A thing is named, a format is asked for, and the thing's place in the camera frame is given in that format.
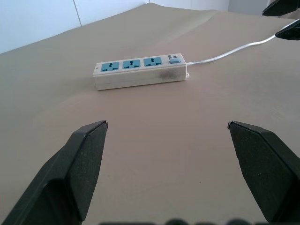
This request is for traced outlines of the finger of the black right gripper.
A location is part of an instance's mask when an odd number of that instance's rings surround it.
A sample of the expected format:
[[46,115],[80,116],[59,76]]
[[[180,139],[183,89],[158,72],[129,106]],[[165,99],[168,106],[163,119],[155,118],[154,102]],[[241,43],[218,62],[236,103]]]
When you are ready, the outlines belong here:
[[275,37],[285,40],[300,40],[300,19],[278,31]]
[[283,16],[300,8],[300,0],[274,0],[263,11],[263,16]]

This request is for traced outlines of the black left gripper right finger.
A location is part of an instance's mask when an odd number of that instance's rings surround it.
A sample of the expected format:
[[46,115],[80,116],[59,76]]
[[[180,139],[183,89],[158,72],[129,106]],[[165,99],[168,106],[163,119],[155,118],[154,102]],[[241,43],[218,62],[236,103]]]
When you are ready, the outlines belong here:
[[230,121],[240,169],[270,224],[300,225],[300,157],[273,132]]

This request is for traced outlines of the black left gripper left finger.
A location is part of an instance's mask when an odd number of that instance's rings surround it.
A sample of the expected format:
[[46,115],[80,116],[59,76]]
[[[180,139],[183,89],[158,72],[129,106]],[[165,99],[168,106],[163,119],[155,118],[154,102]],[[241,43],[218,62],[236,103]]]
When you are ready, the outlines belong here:
[[1,225],[82,225],[97,185],[107,121],[76,130],[38,171]]

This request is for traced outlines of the white three-socket power strip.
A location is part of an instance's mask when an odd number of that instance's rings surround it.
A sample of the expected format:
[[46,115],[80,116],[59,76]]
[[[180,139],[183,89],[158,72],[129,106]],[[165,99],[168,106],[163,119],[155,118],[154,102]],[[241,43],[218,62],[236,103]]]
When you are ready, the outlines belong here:
[[189,78],[180,53],[100,62],[93,72],[97,90],[179,82]]

